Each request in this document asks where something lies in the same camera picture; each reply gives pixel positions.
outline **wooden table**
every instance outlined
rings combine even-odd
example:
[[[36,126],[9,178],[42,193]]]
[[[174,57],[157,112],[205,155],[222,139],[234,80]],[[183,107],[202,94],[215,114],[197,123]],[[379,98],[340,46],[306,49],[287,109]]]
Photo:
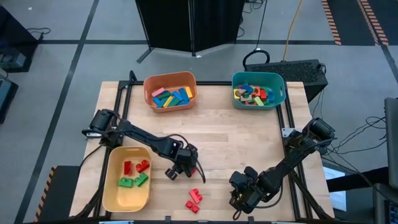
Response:
[[[117,86],[117,82],[102,83],[96,110],[113,109]],[[303,128],[312,118],[303,84],[288,83],[287,86],[295,125]],[[135,213],[112,213],[112,219],[164,220],[166,215],[170,215],[172,220],[232,220],[235,211],[228,203],[231,197],[229,192],[232,190],[228,183],[231,174],[236,170],[242,172],[246,166],[252,166],[260,173],[282,160],[284,153],[276,110],[234,109],[230,86],[198,86],[198,93],[193,108],[157,114],[145,104],[142,86],[133,86],[127,119],[158,136],[172,133],[184,135],[198,148],[206,184],[202,183],[198,174],[190,179],[181,174],[174,181],[169,180],[164,172],[172,163],[152,152],[152,182],[147,205]],[[288,127],[284,105],[282,109]],[[124,138],[124,145],[143,146],[129,138]],[[97,146],[98,140],[89,141],[85,156]],[[92,155],[81,169],[70,215],[76,215],[98,188],[104,152],[102,149]],[[309,191],[327,214],[334,217],[319,153],[309,155],[303,161],[303,166]],[[188,191],[194,188],[199,189],[203,196],[197,214],[185,207],[186,201],[190,199]],[[305,217],[298,189],[297,194],[301,216]],[[250,216],[256,221],[294,221],[287,178],[284,179],[284,193],[279,204],[273,208],[255,209]],[[247,217],[242,213],[239,220],[247,220]]]

